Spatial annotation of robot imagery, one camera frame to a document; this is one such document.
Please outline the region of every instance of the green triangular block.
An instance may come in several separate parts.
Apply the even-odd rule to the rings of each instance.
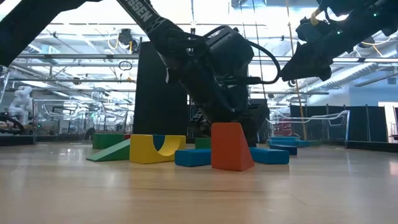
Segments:
[[[87,160],[94,162],[118,161],[130,159],[130,139],[117,143],[107,149],[87,157]]]

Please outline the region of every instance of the white robot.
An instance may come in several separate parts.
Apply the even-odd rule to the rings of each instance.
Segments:
[[[8,109],[10,116],[16,116],[17,120],[25,125],[28,123],[28,115],[33,110],[33,102],[30,97],[30,93],[32,92],[32,87],[29,86],[20,86],[17,91],[14,93],[14,101],[10,104]]]

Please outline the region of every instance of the black curtain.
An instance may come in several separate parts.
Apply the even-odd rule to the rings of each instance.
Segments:
[[[395,108],[395,111],[396,111],[396,121],[397,121],[397,124],[398,124],[398,108]]]
[[[368,141],[368,125],[365,106],[349,106],[349,141]]]
[[[388,142],[387,121],[384,107],[368,106],[370,141]]]
[[[339,114],[344,111],[344,106],[328,106],[328,114]],[[328,139],[333,141],[344,141],[346,139],[346,122],[344,118],[338,118],[331,121],[331,124],[341,124],[338,126],[328,126]]]
[[[306,106],[305,109],[308,118],[326,115],[326,106]],[[326,138],[326,126],[324,127],[322,120],[310,120],[306,123],[306,126],[308,140],[321,140]]]
[[[165,82],[166,67],[150,42],[141,44],[137,74],[134,134],[186,135],[187,94]]]
[[[304,117],[307,117],[306,109],[303,108]],[[299,106],[290,106],[290,117],[301,118],[301,112]],[[292,119],[292,121],[301,121],[301,119]],[[303,124],[302,123],[292,123],[292,134],[298,135],[302,139],[304,138]]]

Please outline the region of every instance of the green foam block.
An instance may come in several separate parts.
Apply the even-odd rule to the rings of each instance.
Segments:
[[[196,138],[195,149],[211,149],[211,138]]]
[[[95,133],[93,149],[106,149],[124,140],[124,134]]]
[[[107,149],[87,157],[87,160],[94,162],[119,161],[130,159],[130,139],[119,142]]]

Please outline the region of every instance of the wall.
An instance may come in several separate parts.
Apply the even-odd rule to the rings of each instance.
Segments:
[[[352,106],[379,106],[379,102],[398,102],[398,88],[351,87],[349,97]]]

